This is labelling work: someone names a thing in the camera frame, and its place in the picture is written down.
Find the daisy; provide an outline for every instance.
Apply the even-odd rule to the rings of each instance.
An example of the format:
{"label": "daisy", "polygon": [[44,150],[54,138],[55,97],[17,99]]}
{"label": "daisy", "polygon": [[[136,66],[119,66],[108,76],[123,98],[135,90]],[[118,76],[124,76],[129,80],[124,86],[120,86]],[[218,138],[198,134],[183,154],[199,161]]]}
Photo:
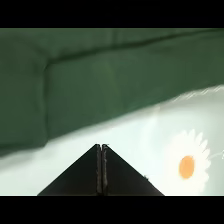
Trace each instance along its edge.
{"label": "daisy", "polygon": [[173,138],[166,151],[166,195],[199,195],[203,191],[211,164],[206,147],[207,140],[202,141],[202,133],[195,136],[194,130]]}

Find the green cloth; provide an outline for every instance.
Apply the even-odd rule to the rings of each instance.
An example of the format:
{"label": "green cloth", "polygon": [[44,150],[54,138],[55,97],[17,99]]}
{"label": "green cloth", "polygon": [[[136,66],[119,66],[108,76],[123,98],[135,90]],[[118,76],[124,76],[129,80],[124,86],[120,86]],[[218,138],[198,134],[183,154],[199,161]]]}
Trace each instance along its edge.
{"label": "green cloth", "polygon": [[0,29],[0,152],[224,83],[216,28]]}

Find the yellow flower center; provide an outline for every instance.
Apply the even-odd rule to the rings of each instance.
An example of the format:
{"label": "yellow flower center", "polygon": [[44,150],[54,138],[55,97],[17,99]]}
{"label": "yellow flower center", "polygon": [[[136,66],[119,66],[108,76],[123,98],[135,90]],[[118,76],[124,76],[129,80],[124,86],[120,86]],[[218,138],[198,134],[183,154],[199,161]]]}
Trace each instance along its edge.
{"label": "yellow flower center", "polygon": [[192,156],[185,156],[179,165],[179,173],[182,178],[188,179],[194,173],[194,159]]}

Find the black triangular object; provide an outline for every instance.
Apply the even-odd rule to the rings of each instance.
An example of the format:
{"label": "black triangular object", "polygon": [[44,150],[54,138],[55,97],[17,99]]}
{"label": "black triangular object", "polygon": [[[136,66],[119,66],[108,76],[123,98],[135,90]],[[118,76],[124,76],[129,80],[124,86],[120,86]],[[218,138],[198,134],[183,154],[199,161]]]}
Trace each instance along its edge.
{"label": "black triangular object", "polygon": [[101,149],[96,144],[38,196],[99,195],[102,193],[100,177]]}
{"label": "black triangular object", "polygon": [[163,196],[107,145],[102,146],[102,168],[104,195]]}

